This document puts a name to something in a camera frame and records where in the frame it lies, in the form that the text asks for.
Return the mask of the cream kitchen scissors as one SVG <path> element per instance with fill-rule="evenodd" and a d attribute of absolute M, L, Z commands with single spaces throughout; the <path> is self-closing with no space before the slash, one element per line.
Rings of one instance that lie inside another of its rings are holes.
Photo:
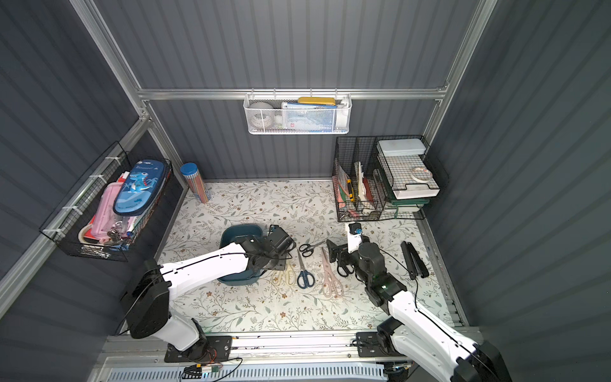
<path fill-rule="evenodd" d="M 297 274 L 294 270 L 293 264 L 290 262 L 286 263 L 286 266 L 283 270 L 274 271 L 271 280 L 272 284 L 275 286 L 288 286 L 293 287 L 297 283 Z"/>

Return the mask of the small black scissors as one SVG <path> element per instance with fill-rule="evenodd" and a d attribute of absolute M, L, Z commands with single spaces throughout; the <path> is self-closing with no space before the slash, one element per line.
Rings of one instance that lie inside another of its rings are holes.
<path fill-rule="evenodd" d="M 301 244 L 298 248 L 298 251 L 301 256 L 303 256 L 304 258 L 307 258 L 313 255 L 315 248 L 324 244 L 325 242 L 326 240 L 322 240 L 314 244 L 312 243 Z"/>

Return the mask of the pink kitchen scissors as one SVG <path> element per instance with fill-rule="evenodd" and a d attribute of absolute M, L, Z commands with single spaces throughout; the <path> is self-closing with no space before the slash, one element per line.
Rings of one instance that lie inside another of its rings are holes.
<path fill-rule="evenodd" d="M 334 275 L 334 271 L 331 268 L 329 262 L 328 251 L 326 249 L 321 250 L 322 258 L 322 269 L 323 269 L 323 285 L 322 291 L 326 298 L 338 299 L 344 296 L 344 288 L 341 282 Z"/>

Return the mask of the blue handled scissors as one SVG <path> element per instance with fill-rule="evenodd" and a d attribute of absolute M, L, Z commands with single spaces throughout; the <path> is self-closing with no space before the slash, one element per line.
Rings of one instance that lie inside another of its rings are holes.
<path fill-rule="evenodd" d="M 303 254 L 301 252 L 298 253 L 298 263 L 300 267 L 300 272 L 297 277 L 298 287 L 303 290 L 312 288 L 315 285 L 315 278 L 313 274 L 306 269 L 303 261 Z"/>

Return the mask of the black handled scissors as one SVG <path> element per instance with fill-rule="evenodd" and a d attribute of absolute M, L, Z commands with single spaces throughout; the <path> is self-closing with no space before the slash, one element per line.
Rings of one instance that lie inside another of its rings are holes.
<path fill-rule="evenodd" d="M 337 262 L 337 273 L 341 277 L 347 278 L 354 274 L 354 267 L 352 264 Z"/>

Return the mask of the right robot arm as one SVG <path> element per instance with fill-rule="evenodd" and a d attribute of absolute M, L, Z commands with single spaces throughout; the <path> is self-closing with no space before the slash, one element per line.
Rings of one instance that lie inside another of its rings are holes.
<path fill-rule="evenodd" d="M 366 295 L 389 318 L 376 330 L 378 347 L 415 361 L 438 381 L 510 381 L 501 352 L 490 342 L 477 343 L 433 315 L 407 286 L 388 272 L 377 244 L 355 251 L 326 241 L 332 263 L 351 266 Z"/>

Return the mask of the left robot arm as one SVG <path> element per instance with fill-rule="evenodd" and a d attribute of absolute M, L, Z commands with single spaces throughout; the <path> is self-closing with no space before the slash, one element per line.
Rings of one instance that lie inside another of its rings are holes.
<path fill-rule="evenodd" d="M 228 275 L 272 269 L 286 261 L 294 247 L 291 236 L 273 225 L 265 236 L 241 235 L 191 259 L 165 264 L 145 261 L 120 297 L 127 332 L 133 339 L 155 337 L 191 357 L 205 354 L 210 346 L 199 322 L 174 312 L 171 303 Z"/>

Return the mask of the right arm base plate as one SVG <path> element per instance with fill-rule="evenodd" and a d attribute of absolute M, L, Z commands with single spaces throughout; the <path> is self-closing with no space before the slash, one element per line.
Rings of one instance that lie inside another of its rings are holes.
<path fill-rule="evenodd" d="M 352 340 L 360 358 L 405 357 L 391 342 L 391 336 L 384 332 L 357 332 Z"/>

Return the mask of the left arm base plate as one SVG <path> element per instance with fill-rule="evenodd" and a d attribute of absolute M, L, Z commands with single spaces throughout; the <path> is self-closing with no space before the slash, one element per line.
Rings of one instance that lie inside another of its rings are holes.
<path fill-rule="evenodd" d="M 211 336 L 199 340 L 187 350 L 177 350 L 173 345 L 167 346 L 165 363 L 200 363 L 224 362 L 229 359 L 232 349 L 232 336 Z"/>

